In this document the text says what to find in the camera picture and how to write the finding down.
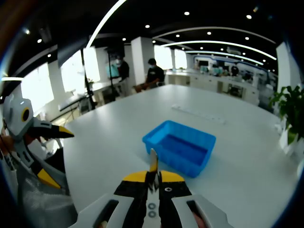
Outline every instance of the black shirt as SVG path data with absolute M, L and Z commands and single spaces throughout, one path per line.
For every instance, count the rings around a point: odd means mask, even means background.
M 163 72 L 163 69 L 161 69 L 159 66 L 155 66 L 154 68 L 149 68 L 147 75 L 147 83 L 155 81 L 157 78 L 159 79 L 159 82 L 164 81 L 165 74 Z
M 236 76 L 238 74 L 238 68 L 236 66 L 232 66 L 231 73 L 233 76 Z
M 118 67 L 118 71 L 119 71 L 119 76 L 122 77 L 122 80 L 129 77 L 129 65 L 125 61 L 122 62 L 120 67 Z

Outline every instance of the white robot head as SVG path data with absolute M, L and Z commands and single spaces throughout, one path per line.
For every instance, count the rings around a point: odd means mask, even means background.
M 31 101 L 24 98 L 5 98 L 3 106 L 3 120 L 11 137 L 20 140 L 27 132 L 33 121 Z

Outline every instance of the black ceiling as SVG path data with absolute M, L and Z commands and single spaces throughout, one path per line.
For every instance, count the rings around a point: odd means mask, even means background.
M 9 75 L 28 59 L 37 53 L 55 44 L 66 43 L 71 37 L 83 34 L 91 35 L 107 11 L 115 4 L 115 0 L 54 0 L 47 5 L 37 9 L 36 14 L 25 24 L 30 34 L 23 34 L 16 47 L 15 54 L 9 67 Z M 284 30 L 288 27 L 287 20 L 282 19 L 284 6 L 278 4 L 259 3 L 255 0 L 248 1 L 176 1 L 176 0 L 127 0 L 106 22 L 100 33 L 119 33 L 121 37 L 107 39 L 104 45 L 122 42 L 121 38 L 127 38 L 126 42 L 132 39 L 143 37 L 155 37 L 157 35 L 192 27 L 219 26 L 244 29 L 265 36 L 276 44 L 247 33 L 231 30 L 214 29 L 208 36 L 207 30 L 193 30 L 166 35 L 162 38 L 174 42 L 188 40 L 217 40 L 247 45 L 267 52 L 276 57 L 276 47 L 286 36 Z M 37 43 L 41 38 L 39 30 L 49 28 L 52 40 L 48 43 Z M 220 44 L 191 44 L 187 45 L 194 50 L 204 47 L 206 51 L 220 51 L 227 46 Z M 277 62 L 257 52 L 238 48 L 245 52 L 245 57 L 257 61 L 267 60 L 265 68 L 268 67 L 277 71 Z

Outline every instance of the white table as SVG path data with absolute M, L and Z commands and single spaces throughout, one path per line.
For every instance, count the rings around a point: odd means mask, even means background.
M 173 110 L 173 104 L 220 116 L 226 123 Z M 149 168 L 142 137 L 165 120 L 217 138 L 198 177 L 180 174 L 190 190 L 226 212 L 235 228 L 271 227 L 296 185 L 296 166 L 278 147 L 278 118 L 244 101 L 180 85 L 129 96 L 66 125 L 75 134 L 64 140 L 64 159 L 77 211 L 113 193 L 129 173 Z M 159 169 L 175 171 L 162 162 Z

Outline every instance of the power strip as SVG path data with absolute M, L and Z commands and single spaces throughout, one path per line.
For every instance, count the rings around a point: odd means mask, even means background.
M 214 115 L 207 114 L 207 113 L 202 113 L 202 112 L 190 109 L 190 108 L 185 108 L 185 107 L 182 107 L 178 104 L 172 105 L 171 108 L 174 109 L 174 110 L 181 111 L 181 112 L 184 112 L 184 113 L 189 113 L 189 114 L 192 114 L 192 115 L 195 115 L 195 116 L 207 119 L 207 120 L 215 121 L 215 122 L 220 123 L 220 124 L 225 124 L 226 123 L 226 120 L 221 118 L 221 117 L 214 116 Z

